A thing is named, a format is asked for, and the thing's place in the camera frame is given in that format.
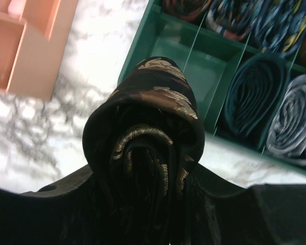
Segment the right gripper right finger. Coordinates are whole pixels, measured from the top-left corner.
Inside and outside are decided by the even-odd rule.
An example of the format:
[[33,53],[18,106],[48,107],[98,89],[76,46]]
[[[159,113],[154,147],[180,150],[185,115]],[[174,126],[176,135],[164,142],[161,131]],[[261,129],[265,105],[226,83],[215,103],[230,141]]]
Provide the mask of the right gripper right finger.
[[306,184],[242,188],[198,165],[186,215],[186,244],[306,244]]

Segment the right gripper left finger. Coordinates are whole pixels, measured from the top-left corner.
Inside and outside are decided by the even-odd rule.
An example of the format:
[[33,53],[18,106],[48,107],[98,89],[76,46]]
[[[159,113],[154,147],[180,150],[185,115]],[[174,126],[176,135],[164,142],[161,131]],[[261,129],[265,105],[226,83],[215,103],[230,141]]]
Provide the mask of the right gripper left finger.
[[111,244],[105,177],[86,165],[36,192],[0,189],[0,244]]

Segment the black floral necktie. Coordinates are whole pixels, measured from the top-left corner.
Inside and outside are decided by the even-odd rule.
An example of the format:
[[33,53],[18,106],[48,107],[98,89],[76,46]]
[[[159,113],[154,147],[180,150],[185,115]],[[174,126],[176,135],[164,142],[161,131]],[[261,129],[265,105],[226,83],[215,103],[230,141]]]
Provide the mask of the black floral necktie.
[[101,191],[104,244],[183,238],[186,178],[204,148],[193,91],[176,63],[138,63],[85,124],[85,158]]

